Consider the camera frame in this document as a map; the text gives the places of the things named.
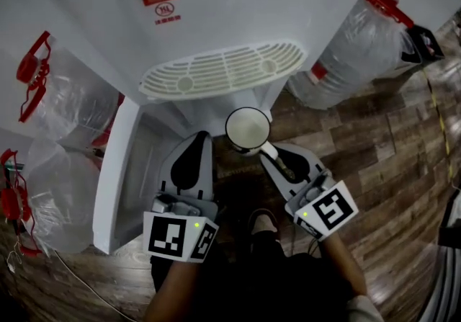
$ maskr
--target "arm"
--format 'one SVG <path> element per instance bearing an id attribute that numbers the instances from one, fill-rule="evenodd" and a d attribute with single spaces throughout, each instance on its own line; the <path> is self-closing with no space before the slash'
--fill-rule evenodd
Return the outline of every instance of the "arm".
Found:
<path id="1" fill-rule="evenodd" d="M 189 312 L 200 265 L 175 261 L 144 315 L 145 322 L 182 321 Z"/>
<path id="2" fill-rule="evenodd" d="M 355 261 L 351 252 L 342 242 L 338 233 L 331 234 L 319 243 L 324 259 L 328 259 L 338 273 L 351 283 L 355 296 L 367 295 L 367 283 L 363 271 Z"/>

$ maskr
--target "white cabinet door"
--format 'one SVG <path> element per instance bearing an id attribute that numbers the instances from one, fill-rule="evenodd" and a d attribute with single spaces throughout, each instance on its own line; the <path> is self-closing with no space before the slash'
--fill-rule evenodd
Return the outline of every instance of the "white cabinet door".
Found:
<path id="1" fill-rule="evenodd" d="M 164 159 L 182 139 L 128 98 L 112 126 L 94 206 L 94 245 L 110 254 L 143 232 Z"/>

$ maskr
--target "cable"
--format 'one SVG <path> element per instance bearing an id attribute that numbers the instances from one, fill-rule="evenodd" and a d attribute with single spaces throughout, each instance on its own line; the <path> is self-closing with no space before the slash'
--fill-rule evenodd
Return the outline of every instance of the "cable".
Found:
<path id="1" fill-rule="evenodd" d="M 315 238 L 312 238 L 312 240 L 310 240 L 310 243 L 309 243 L 309 248 L 308 248 L 308 254 L 311 255 L 311 249 L 312 249 L 312 245 L 314 244 L 315 242 Z"/>
<path id="2" fill-rule="evenodd" d="M 447 129 L 444 124 L 444 119 L 442 118 L 442 114 L 440 113 L 439 105 L 437 104 L 437 98 L 435 97 L 434 90 L 432 89 L 432 85 L 429 80 L 429 77 L 427 76 L 426 70 L 423 68 L 422 71 L 423 71 L 424 78 L 426 79 L 427 86 L 429 87 L 429 91 L 431 92 L 432 105 L 434 106 L 437 112 L 437 116 L 439 117 L 440 130 L 442 131 L 442 135 L 443 135 L 444 142 L 445 142 L 445 153 L 447 154 L 447 161 L 448 161 L 448 180 L 449 180 L 449 183 L 452 185 L 452 188 L 456 189 L 458 192 L 461 192 L 461 189 L 459 187 L 456 187 L 453 184 L 453 179 L 454 179 L 453 165 L 452 165 L 452 159 L 450 158 L 450 149 L 449 149 L 449 143 L 448 143 L 448 137 L 447 137 Z"/>
<path id="3" fill-rule="evenodd" d="M 6 265 L 8 266 L 8 269 L 13 273 L 15 273 L 16 267 L 14 266 L 14 263 L 9 263 L 9 259 L 10 259 L 10 257 L 16 256 L 16 261 L 19 264 L 22 264 L 22 259 L 19 256 L 19 254 L 16 252 L 16 247 L 18 247 L 18 252 L 21 253 L 20 248 L 19 248 L 20 246 L 21 246 L 21 243 L 19 242 L 19 236 L 18 236 L 17 240 L 16 240 L 16 243 L 13 246 L 13 250 L 9 252 L 8 258 L 6 258 Z"/>
<path id="4" fill-rule="evenodd" d="M 290 256 L 293 256 L 293 254 L 295 253 L 295 240 L 296 240 L 296 225 L 292 224 Z"/>
<path id="5" fill-rule="evenodd" d="M 314 249 L 312 249 L 312 252 L 309 253 L 309 255 L 313 255 L 315 253 L 315 251 L 317 250 L 318 248 L 318 241 L 315 240 L 315 246 L 314 246 Z"/>
<path id="6" fill-rule="evenodd" d="M 4 176 L 5 176 L 5 181 L 6 181 L 7 186 L 12 188 L 15 191 L 16 195 L 18 195 L 18 193 L 19 193 L 19 197 L 21 198 L 21 201 L 23 202 L 23 209 L 22 209 L 22 213 L 21 213 L 21 219 L 23 219 L 24 208 L 25 208 L 25 206 L 29 207 L 29 205 L 27 203 L 27 200 L 28 200 L 27 183 L 26 183 L 26 180 L 24 179 L 24 177 L 20 174 L 20 172 L 18 170 L 16 154 L 17 154 L 17 151 L 13 152 L 13 155 L 12 155 L 13 156 L 13 162 L 14 162 L 14 184 L 11 183 L 10 178 L 9 178 L 9 173 L 6 171 L 5 166 L 4 166 Z M 19 179 L 22 180 L 22 184 L 24 186 L 23 188 L 19 185 Z M 37 243 L 35 242 L 35 239 L 34 239 L 35 218 L 34 218 L 34 215 L 32 214 L 31 210 L 30 210 L 30 217 L 32 218 L 32 228 L 30 230 L 30 238 L 32 239 L 32 242 L 34 243 L 35 249 L 37 249 L 40 252 L 40 249 L 37 246 Z M 14 227 L 14 230 L 16 231 L 17 241 L 19 242 L 19 245 L 23 246 L 21 236 L 20 236 L 21 234 L 19 232 L 19 227 L 16 225 Z"/>
<path id="7" fill-rule="evenodd" d="M 93 288 L 88 285 L 85 281 L 83 281 L 79 276 L 77 276 L 75 273 L 73 273 L 72 269 L 70 269 L 68 267 L 68 265 L 64 262 L 64 260 L 59 256 L 58 252 L 57 251 L 54 251 L 56 256 L 58 257 L 58 259 L 61 261 L 61 263 L 64 265 L 64 267 L 78 280 L 80 281 L 82 284 L 84 284 L 86 287 L 88 287 L 90 289 L 90 291 L 95 294 L 102 302 L 104 302 L 107 306 L 111 307 L 113 310 L 115 310 L 117 313 L 119 313 L 121 316 L 125 317 L 126 319 L 128 319 L 129 321 L 132 321 L 132 322 L 137 322 L 135 319 L 132 319 L 130 317 L 128 317 L 126 314 L 120 312 L 118 309 L 116 309 L 116 307 L 114 307 L 112 304 L 110 304 L 109 302 L 107 302 L 105 299 L 103 299 L 96 291 L 93 290 Z"/>

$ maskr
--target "drip tray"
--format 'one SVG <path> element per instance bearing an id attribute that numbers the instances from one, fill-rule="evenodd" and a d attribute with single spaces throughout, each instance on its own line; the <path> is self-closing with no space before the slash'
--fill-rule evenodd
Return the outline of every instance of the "drip tray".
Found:
<path id="1" fill-rule="evenodd" d="M 166 100 L 215 97 L 289 76 L 306 57 L 289 40 L 215 50 L 150 68 L 139 90 Z"/>

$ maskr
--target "foot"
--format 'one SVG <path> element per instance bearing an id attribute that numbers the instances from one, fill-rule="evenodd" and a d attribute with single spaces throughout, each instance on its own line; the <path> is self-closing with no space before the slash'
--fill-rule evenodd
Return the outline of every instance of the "foot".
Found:
<path id="1" fill-rule="evenodd" d="M 255 210 L 249 218 L 248 230 L 251 237 L 263 231 L 273 232 L 279 238 L 279 228 L 274 214 L 265 208 Z"/>

